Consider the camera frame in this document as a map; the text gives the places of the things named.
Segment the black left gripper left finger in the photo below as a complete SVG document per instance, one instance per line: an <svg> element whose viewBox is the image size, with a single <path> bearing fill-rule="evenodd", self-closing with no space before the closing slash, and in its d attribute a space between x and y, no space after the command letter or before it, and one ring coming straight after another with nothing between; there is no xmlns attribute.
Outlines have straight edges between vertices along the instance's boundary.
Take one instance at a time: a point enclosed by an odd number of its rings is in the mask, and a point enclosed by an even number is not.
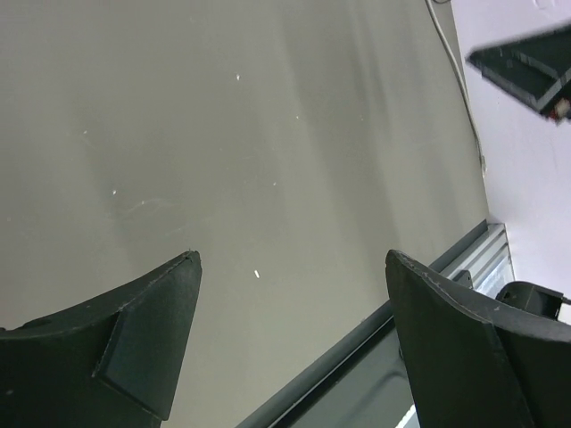
<svg viewBox="0 0 571 428"><path fill-rule="evenodd" d="M4 427L158 427L176 394L200 290L185 251L90 300L1 332Z"/></svg>

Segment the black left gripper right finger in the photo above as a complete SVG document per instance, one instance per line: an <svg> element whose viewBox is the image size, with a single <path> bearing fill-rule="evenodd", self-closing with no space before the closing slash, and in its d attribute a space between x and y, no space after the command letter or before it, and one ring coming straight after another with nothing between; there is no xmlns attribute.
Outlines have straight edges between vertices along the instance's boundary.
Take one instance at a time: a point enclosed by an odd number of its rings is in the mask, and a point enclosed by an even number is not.
<svg viewBox="0 0 571 428"><path fill-rule="evenodd" d="M570 327L390 250L385 276L423 427L568 427Z"/></svg>

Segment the black network switch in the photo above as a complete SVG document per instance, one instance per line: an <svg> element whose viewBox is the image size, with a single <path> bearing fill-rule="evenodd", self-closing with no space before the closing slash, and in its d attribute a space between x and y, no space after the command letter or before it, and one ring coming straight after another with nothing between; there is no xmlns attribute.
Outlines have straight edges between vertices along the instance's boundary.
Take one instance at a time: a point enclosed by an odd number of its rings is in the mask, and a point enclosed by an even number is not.
<svg viewBox="0 0 571 428"><path fill-rule="evenodd" d="M539 116L570 119L570 22L474 49L466 62Z"/></svg>

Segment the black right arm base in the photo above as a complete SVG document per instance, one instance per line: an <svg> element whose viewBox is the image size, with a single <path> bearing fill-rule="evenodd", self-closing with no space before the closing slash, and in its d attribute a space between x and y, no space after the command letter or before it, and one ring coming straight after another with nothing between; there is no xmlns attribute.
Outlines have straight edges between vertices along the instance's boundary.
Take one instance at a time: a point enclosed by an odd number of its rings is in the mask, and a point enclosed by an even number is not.
<svg viewBox="0 0 571 428"><path fill-rule="evenodd" d="M570 304L570 299L563 293L525 281L513 281L504 285L496 295L496 300L552 320L558 320L562 306Z"/></svg>

